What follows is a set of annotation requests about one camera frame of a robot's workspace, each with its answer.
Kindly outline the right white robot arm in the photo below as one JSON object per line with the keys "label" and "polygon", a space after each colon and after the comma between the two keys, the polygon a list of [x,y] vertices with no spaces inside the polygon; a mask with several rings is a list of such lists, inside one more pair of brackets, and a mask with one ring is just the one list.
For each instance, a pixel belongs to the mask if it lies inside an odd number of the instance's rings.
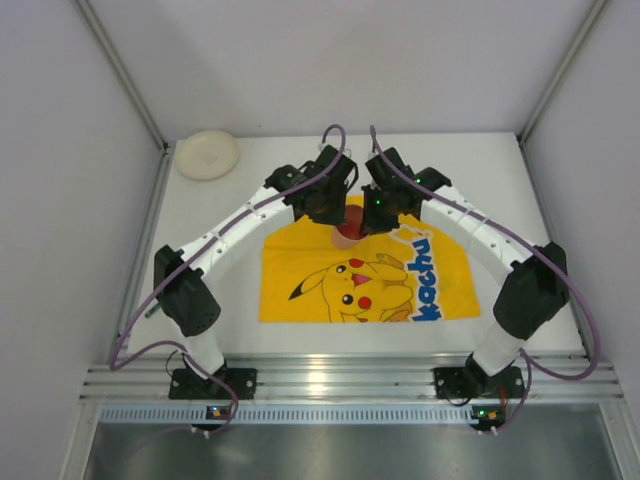
{"label": "right white robot arm", "polygon": [[495,322],[463,368],[472,387],[487,388],[568,303],[568,288],[559,277],[567,271],[565,251],[554,242],[518,245],[492,226],[448,177],[432,167],[413,172],[394,148],[371,154],[366,168],[371,176],[363,188],[366,232],[389,232],[398,227],[401,215],[411,215],[452,238],[499,284]]}

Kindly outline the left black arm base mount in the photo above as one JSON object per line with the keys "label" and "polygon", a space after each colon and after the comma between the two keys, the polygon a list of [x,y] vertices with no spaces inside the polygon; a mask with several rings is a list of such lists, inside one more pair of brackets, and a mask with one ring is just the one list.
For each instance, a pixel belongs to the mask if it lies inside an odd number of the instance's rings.
{"label": "left black arm base mount", "polygon": [[[239,400],[252,400],[257,388],[258,371],[254,368],[227,368],[222,382]],[[189,368],[171,374],[168,398],[171,400],[230,400],[231,394],[218,383],[201,378]]]}

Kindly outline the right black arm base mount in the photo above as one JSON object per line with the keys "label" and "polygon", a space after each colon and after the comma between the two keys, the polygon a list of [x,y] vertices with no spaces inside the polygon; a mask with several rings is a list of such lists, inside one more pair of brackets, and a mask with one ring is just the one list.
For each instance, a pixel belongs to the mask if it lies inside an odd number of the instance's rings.
{"label": "right black arm base mount", "polygon": [[433,370],[436,397],[442,400],[520,399],[525,390],[521,369],[509,366],[495,376],[478,375],[464,367],[437,367]]}

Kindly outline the white round plate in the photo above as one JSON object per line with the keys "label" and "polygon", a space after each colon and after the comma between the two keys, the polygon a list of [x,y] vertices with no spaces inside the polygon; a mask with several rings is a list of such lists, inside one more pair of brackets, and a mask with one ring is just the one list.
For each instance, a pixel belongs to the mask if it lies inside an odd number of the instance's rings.
{"label": "white round plate", "polygon": [[225,131],[207,130],[178,141],[173,163],[187,179],[211,181],[229,173],[240,160],[236,139]]}

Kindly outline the pink plastic cup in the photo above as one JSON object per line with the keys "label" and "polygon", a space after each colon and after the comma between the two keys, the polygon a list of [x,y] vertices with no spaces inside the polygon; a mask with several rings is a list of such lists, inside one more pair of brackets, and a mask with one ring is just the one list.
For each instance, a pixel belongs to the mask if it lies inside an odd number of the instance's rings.
{"label": "pink plastic cup", "polygon": [[364,210],[360,205],[350,204],[345,207],[345,219],[333,228],[331,242],[336,249],[348,250],[359,244],[366,236],[361,231]]}

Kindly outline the yellow pikachu cloth placemat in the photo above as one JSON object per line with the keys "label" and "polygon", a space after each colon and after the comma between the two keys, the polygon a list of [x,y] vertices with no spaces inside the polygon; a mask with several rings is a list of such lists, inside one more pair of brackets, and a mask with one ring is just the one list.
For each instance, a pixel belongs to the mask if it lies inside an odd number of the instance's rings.
{"label": "yellow pikachu cloth placemat", "polygon": [[262,323],[436,322],[477,317],[469,257],[437,228],[403,215],[389,233],[334,241],[308,218],[271,234],[262,252]]}

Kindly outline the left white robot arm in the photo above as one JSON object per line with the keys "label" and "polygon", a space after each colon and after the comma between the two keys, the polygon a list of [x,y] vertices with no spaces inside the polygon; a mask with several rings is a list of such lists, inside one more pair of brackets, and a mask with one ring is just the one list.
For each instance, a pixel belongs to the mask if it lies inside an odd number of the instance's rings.
{"label": "left white robot arm", "polygon": [[326,145],[299,168],[288,164],[274,170],[241,208],[200,238],[156,252],[156,299],[179,332],[185,364],[195,376],[221,378],[226,368],[214,330],[221,315],[215,284],[266,237],[302,217],[317,224],[343,223],[346,196],[357,179],[356,163]]}

